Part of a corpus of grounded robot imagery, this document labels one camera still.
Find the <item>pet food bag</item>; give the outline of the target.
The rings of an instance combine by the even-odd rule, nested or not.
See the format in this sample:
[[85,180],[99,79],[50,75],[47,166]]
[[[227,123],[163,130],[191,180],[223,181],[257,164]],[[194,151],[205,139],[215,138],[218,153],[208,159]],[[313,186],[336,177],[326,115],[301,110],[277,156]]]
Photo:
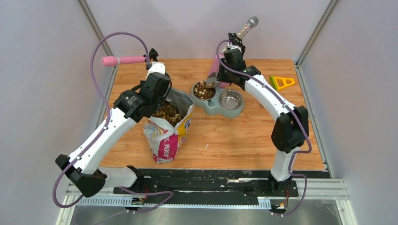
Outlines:
[[145,120],[143,132],[156,163],[175,159],[186,140],[193,108],[193,99],[187,93],[172,88],[159,110]]

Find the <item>metal food scoop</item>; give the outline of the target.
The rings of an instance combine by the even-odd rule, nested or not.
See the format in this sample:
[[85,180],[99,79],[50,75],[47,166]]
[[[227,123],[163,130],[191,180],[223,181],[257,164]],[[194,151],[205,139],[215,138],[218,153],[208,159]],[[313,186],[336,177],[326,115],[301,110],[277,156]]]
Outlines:
[[215,88],[219,86],[219,81],[216,79],[217,73],[212,72],[207,78],[206,78],[206,87],[207,88]]

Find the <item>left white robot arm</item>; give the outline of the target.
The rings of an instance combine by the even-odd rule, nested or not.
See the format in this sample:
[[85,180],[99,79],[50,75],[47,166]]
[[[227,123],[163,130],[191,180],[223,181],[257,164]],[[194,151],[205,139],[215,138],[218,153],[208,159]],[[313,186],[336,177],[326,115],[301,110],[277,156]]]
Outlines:
[[99,164],[127,131],[158,110],[170,90],[167,73],[150,72],[140,85],[120,94],[109,116],[81,147],[56,158],[55,163],[84,197],[92,197],[104,188],[126,187],[133,194],[143,190],[144,181],[133,166],[113,168]]

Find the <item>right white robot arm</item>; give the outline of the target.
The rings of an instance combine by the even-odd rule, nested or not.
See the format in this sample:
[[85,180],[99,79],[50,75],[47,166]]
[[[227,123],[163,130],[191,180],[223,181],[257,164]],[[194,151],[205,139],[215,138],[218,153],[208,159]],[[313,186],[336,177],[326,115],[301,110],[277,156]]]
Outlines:
[[246,65],[238,48],[227,50],[223,57],[216,58],[220,63],[216,79],[235,84],[249,93],[275,121],[271,140],[276,147],[276,157],[268,177],[268,190],[273,195],[281,195],[293,177],[296,154],[301,152],[304,142],[309,142],[308,110],[282,97],[255,66]]

